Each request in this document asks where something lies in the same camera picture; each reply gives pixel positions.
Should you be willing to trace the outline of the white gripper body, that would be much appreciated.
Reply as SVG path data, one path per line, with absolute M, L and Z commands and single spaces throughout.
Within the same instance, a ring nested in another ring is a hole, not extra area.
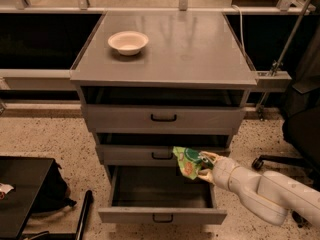
M 228 190 L 231 174 L 237 167 L 239 167 L 239 164 L 229 157 L 219 159 L 212 169 L 213 184 L 224 190 Z

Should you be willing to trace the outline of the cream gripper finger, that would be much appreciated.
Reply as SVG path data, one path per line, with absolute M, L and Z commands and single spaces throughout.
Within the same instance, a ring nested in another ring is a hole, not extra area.
M 213 175 L 212 175 L 212 170 L 211 169 L 204 169 L 204 170 L 200 170 L 198 172 L 198 177 L 201 179 L 201 180 L 204 180 L 210 184 L 213 184 L 214 183 L 214 180 L 213 180 Z
M 215 164 L 220 159 L 220 156 L 216 153 L 201 151 L 200 158 L 205 164 Z

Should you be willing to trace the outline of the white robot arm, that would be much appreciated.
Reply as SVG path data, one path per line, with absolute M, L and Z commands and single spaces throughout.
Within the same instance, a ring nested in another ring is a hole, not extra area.
M 241 204 L 262 220 L 280 226 L 293 210 L 320 226 L 320 192 L 274 171 L 263 174 L 243 167 L 229 157 L 201 151 L 205 168 L 198 177 L 236 194 Z

